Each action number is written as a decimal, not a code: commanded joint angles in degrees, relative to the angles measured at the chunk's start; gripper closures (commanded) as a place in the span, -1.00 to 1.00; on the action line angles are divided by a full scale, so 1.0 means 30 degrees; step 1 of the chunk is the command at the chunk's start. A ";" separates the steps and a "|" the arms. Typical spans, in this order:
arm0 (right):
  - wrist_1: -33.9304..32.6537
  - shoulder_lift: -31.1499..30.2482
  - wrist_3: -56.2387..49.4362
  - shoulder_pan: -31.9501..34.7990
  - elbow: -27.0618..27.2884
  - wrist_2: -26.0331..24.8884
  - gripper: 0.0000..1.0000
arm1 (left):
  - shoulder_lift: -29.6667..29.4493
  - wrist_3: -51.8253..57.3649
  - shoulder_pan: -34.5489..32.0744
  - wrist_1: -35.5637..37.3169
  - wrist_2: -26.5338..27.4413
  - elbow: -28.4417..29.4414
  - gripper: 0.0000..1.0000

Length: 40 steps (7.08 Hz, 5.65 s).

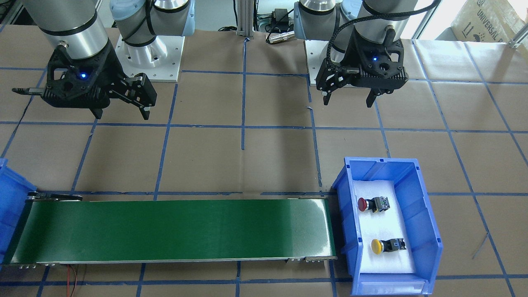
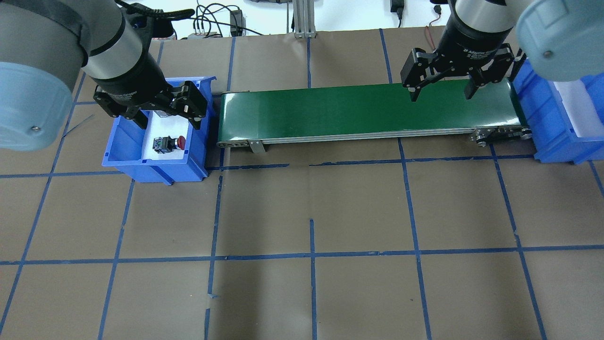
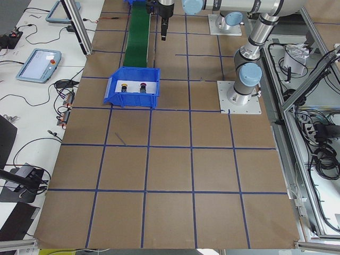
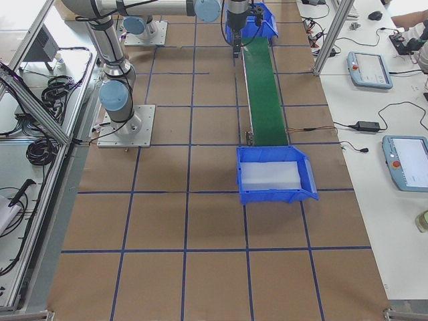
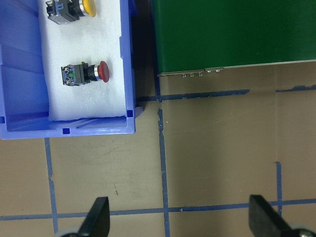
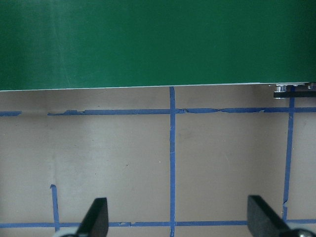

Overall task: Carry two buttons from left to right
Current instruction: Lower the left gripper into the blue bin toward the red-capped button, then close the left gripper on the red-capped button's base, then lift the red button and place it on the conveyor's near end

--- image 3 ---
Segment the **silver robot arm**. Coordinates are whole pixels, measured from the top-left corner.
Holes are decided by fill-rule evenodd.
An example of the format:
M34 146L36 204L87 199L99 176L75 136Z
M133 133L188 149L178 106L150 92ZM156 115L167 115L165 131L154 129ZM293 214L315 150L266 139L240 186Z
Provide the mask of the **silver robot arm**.
M221 31L227 31L238 26L243 20L241 12L224 12L221 11L216 18L215 26Z
M236 80L227 92L231 103L239 106L248 103L253 89L262 77L262 69L257 65L260 48L265 44L279 18L297 12L305 3L306 1L182 1L183 10L188 15L195 15L202 10L259 14L248 42L234 55Z

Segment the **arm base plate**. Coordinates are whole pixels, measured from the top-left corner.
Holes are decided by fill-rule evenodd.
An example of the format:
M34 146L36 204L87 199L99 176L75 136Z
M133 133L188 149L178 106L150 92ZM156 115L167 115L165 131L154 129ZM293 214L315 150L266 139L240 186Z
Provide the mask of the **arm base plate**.
M220 112L222 114L261 114L258 96L255 88L249 95L239 95L234 90L234 81L217 81Z
M220 14L209 14L209 30L211 35L241 36L241 20L234 22L234 18L222 17Z

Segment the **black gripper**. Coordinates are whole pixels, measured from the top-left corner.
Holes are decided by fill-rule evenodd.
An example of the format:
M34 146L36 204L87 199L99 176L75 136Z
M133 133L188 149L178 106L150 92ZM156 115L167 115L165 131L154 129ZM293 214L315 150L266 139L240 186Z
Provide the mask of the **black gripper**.
M167 36L168 20L173 16L174 13L174 0L159 0L158 4L158 14L162 17L161 40L165 41Z

